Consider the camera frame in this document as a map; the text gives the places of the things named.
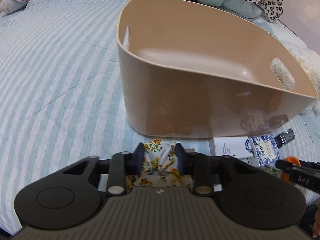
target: mattress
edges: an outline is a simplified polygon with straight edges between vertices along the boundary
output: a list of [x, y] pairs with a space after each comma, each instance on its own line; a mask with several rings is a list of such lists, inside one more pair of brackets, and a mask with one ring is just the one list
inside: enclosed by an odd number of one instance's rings
[[[88, 155], [106, 159], [150, 140], [125, 116], [115, 37], [128, 1], [31, 0], [0, 18], [0, 227], [7, 232], [20, 229], [13, 201], [27, 184]], [[280, 23], [255, 23], [304, 44]], [[316, 160], [302, 116], [277, 132], [285, 128], [297, 138], [283, 155]], [[208, 140], [168, 140], [210, 154]]]

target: light blue striped fabric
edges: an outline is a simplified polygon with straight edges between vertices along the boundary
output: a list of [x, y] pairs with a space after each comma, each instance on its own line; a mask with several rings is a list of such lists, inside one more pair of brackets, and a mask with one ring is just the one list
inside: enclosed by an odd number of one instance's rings
[[[129, 0], [31, 0], [0, 18], [0, 227], [25, 185], [149, 138], [126, 120], [116, 23]], [[210, 154], [208, 140], [179, 140]]]

